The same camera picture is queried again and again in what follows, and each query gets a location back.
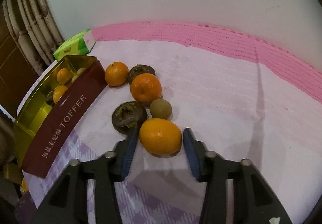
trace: blue gripper pad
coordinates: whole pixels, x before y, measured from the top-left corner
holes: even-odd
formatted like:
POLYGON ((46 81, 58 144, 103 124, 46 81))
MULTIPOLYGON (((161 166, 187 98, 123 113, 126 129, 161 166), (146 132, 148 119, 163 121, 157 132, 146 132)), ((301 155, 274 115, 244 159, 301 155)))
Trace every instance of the blue gripper pad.
POLYGON ((183 146, 186 151, 186 156, 189 162, 192 175, 197 181, 200 180, 200 161, 195 147, 195 138, 190 128, 185 128, 183 131, 183 146))
POLYGON ((137 128, 131 128, 128 133, 127 148, 125 154, 123 156, 122 164, 121 164, 121 178, 124 180, 130 171, 131 163, 134 157, 135 148, 137 145, 137 138, 138 138, 138 130, 137 128))

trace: metal screw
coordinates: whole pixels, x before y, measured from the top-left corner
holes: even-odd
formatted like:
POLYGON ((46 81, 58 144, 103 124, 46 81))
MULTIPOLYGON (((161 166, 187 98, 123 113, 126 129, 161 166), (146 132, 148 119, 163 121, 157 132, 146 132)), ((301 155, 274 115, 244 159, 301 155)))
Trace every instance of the metal screw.
POLYGON ((114 158, 114 157, 116 157, 116 152, 115 151, 107 151, 104 153, 104 156, 106 158, 114 158))
POLYGON ((217 153, 214 151, 206 151, 205 156, 207 158, 214 158, 215 156, 217 156, 217 153))
POLYGON ((70 166, 77 166, 80 164, 80 161, 78 159, 72 159, 69 161, 70 166))
POLYGON ((243 159, 243 160, 241 160, 241 164, 243 166, 250 166, 252 164, 252 162, 249 159, 243 159))

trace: purple plaid cloth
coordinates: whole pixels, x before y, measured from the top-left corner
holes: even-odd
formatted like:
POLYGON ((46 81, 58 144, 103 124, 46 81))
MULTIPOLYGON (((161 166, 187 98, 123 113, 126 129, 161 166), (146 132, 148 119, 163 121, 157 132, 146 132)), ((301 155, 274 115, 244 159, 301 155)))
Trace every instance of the purple plaid cloth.
MULTIPOLYGON (((52 187, 73 158, 90 161, 98 156, 78 137, 75 131, 65 141, 49 173, 41 179, 24 172, 25 179, 36 207, 52 187)), ((184 212, 160 199, 148 194, 143 189, 124 181, 115 183, 115 191, 123 224, 195 224, 199 216, 184 212)), ((95 223, 94 181, 88 181, 87 208, 89 224, 95 223)))

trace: wooden cabinet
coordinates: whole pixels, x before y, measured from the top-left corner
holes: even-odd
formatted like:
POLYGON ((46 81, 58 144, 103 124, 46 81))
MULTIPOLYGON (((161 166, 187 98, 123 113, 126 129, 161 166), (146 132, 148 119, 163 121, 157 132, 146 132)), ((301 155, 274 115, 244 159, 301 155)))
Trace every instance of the wooden cabinet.
POLYGON ((37 76, 9 33, 0 7, 0 105, 14 118, 37 76))

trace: white foam sheet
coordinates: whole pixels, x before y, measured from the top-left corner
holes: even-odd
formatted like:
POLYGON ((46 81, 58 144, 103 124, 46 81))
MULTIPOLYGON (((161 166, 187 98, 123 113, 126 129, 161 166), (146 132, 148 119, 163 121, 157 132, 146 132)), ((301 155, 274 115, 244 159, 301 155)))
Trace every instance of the white foam sheet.
MULTIPOLYGON (((99 41, 90 55, 103 67, 122 61, 152 66, 171 120, 192 128, 225 159, 249 158, 277 194, 294 224, 301 223, 322 193, 322 105, 268 68, 195 47, 161 41, 99 41)), ((96 154, 124 137, 111 123, 114 109, 133 100, 129 85, 107 87, 75 130, 96 154)), ((183 148, 159 159, 139 144, 128 181, 148 193, 200 214, 205 184, 192 177, 183 148)))

